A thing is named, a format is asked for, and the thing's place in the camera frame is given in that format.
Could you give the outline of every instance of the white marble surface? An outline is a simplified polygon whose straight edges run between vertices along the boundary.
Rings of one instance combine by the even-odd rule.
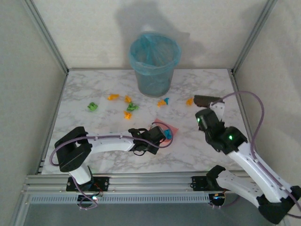
[[[199,107],[186,106],[186,100],[194,95],[224,96],[233,92],[226,69],[175,70],[170,91],[169,105],[157,107],[161,98],[142,95],[132,70],[91,70],[69,73],[63,99],[56,119],[42,174],[61,174],[58,167],[49,163],[54,143],[76,126],[84,126],[90,133],[122,132],[129,128],[149,128],[159,118],[179,128],[173,144],[159,149],[157,155],[146,153],[139,157],[132,152],[112,151],[91,154],[86,163],[93,173],[130,172],[184,172],[207,171],[216,164],[229,170],[241,170],[230,158],[216,152],[205,142],[198,131],[194,114]],[[120,94],[119,100],[108,101],[109,94]],[[124,96],[128,95],[139,105],[131,120],[124,119],[127,108]],[[98,109],[90,112],[87,105],[95,102]],[[235,97],[225,100],[224,121],[246,134],[242,116]]]

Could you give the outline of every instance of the white wall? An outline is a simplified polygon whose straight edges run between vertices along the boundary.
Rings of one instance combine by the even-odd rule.
[[[258,152],[285,180],[301,186],[301,1],[278,0],[238,71],[241,90],[258,94],[266,116]],[[259,104],[243,98],[253,131]],[[300,220],[290,218],[293,225]]]
[[[20,0],[0,7],[0,225],[35,173],[64,74]]]
[[[129,68],[145,30],[178,41],[180,68],[231,68],[266,1],[34,0],[70,68]]]

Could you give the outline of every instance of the blue plastic bag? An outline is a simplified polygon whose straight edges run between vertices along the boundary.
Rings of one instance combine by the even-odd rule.
[[[181,48],[159,33],[144,33],[129,51],[132,68],[142,75],[157,75],[173,70],[181,58]]]

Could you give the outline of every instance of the aluminum frame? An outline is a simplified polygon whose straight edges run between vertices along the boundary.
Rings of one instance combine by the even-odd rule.
[[[228,74],[230,76],[230,80],[231,80],[234,92],[239,91],[235,75],[233,74],[233,72],[232,72],[231,69],[228,69]],[[243,122],[245,124],[245,128],[246,128],[246,133],[247,133],[248,139],[251,140],[251,138],[252,138],[251,126],[250,126],[250,122],[249,122],[249,120],[247,118],[247,115],[246,115],[246,110],[245,110],[245,107],[243,105],[243,101],[242,101],[241,95],[238,94],[238,95],[235,95],[235,97],[236,97],[236,100],[237,100],[237,103],[238,103],[241,115],[243,117]]]
[[[36,174],[42,173],[45,158],[46,158],[46,155],[47,155],[47,150],[48,150],[48,147],[49,147],[49,143],[50,143],[50,140],[51,140],[53,129],[55,127],[55,121],[56,121],[56,118],[57,118],[58,110],[60,108],[61,101],[62,101],[62,98],[63,98],[63,92],[65,90],[67,78],[68,78],[68,75],[64,79],[63,86],[62,86],[62,89],[60,91],[60,96],[59,96],[59,99],[58,99],[58,101],[56,103],[56,106],[55,106],[55,112],[54,112],[54,115],[53,115],[53,117],[51,119],[51,122],[50,122],[50,125],[49,125],[48,134],[47,134],[46,140],[45,140],[44,145],[43,145],[43,149],[42,149],[42,153],[41,153],[41,157],[40,157],[40,162],[39,162],[39,165],[37,167]]]
[[[173,195],[173,197],[204,197],[204,194],[211,194],[215,191],[194,192],[190,187],[192,176],[205,176],[207,172],[183,172],[183,173],[119,173],[119,174],[95,174],[95,176],[110,177],[108,191],[104,195],[110,197],[124,198],[133,195],[152,194],[155,197],[162,195]],[[239,177],[251,178],[244,171],[233,171]],[[77,203],[79,192],[67,192],[66,184],[69,175],[29,175],[25,179],[21,191],[19,208],[13,217],[11,226],[24,224],[32,198],[39,196],[66,198],[72,203]]]
[[[69,68],[62,57],[62,54],[60,53],[57,45],[55,44],[55,41],[53,40],[48,28],[46,27],[37,7],[35,6],[33,0],[20,0],[22,4],[24,5],[24,8],[28,12],[29,16],[31,17],[34,25],[37,27],[38,31],[41,34],[41,37],[45,41],[46,45],[49,47],[50,51],[53,53],[56,61],[62,68],[62,70],[67,75],[69,72]]]

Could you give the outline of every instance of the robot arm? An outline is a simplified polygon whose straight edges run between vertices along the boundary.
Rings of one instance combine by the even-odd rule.
[[[226,128],[213,110],[201,110],[196,113],[196,118],[199,130],[205,132],[206,142],[237,162],[256,185],[236,177],[220,166],[213,170],[215,183],[249,200],[268,221],[278,224],[294,205],[288,193],[298,200],[301,188],[285,182],[256,152],[255,159],[246,137],[235,127]]]
[[[84,127],[76,127],[63,138],[55,143],[55,148],[78,137],[86,137],[87,132]],[[88,155],[108,151],[132,151],[136,155],[143,155],[145,152],[156,154],[158,147],[166,139],[162,129],[159,126],[147,129],[129,129],[122,133],[110,133],[104,135],[91,135],[95,139],[82,139],[77,142],[71,142],[57,150],[58,166],[61,172],[68,172],[73,176],[76,182],[82,186],[89,186],[93,181],[93,175],[90,168],[84,163]]]

